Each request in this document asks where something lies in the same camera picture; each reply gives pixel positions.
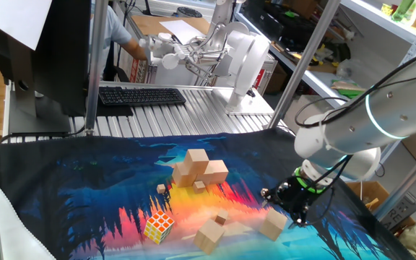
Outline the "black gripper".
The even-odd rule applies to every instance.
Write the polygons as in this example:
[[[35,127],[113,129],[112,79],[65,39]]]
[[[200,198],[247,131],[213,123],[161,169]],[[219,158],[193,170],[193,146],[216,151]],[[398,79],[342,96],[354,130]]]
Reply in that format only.
[[[311,187],[299,176],[290,176],[274,188],[263,188],[260,195],[263,204],[277,204],[289,213],[295,226],[310,225],[307,214],[312,203],[324,193],[323,188]]]

